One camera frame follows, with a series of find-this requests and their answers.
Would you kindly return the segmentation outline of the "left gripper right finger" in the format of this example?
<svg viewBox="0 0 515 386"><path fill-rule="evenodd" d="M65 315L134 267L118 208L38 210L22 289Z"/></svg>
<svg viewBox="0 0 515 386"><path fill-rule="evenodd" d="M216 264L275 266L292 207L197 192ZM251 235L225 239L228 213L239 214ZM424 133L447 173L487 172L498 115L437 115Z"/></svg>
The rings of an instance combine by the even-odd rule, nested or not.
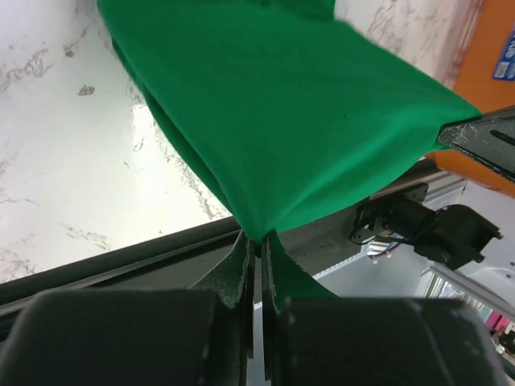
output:
<svg viewBox="0 0 515 386"><path fill-rule="evenodd" d="M265 378L272 385L504 385L491 339L461 301L341 298L276 232L262 241Z"/></svg>

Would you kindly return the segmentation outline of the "green polo shirt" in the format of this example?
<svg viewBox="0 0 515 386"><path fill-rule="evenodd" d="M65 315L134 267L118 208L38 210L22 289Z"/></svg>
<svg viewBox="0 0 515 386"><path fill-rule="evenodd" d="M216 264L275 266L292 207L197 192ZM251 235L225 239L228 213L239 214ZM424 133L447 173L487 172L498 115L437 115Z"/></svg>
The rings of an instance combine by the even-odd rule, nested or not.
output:
<svg viewBox="0 0 515 386"><path fill-rule="evenodd" d="M159 128L253 241L361 201L479 116L332 1L97 6Z"/></svg>

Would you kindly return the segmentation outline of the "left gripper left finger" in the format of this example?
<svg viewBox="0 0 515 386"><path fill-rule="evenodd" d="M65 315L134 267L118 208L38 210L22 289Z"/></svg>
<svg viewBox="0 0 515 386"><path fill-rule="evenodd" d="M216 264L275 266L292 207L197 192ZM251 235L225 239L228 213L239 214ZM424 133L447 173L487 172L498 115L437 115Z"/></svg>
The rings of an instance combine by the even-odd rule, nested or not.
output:
<svg viewBox="0 0 515 386"><path fill-rule="evenodd" d="M4 385L243 385L252 354L252 245L188 289L38 295L1 354Z"/></svg>

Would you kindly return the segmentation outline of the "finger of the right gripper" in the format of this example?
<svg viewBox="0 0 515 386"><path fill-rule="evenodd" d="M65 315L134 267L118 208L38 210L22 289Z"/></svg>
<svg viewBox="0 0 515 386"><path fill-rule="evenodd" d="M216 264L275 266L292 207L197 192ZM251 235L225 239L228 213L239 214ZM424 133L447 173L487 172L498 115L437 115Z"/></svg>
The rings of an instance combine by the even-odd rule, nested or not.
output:
<svg viewBox="0 0 515 386"><path fill-rule="evenodd" d="M514 180L514 106L442 125L438 142Z"/></svg>

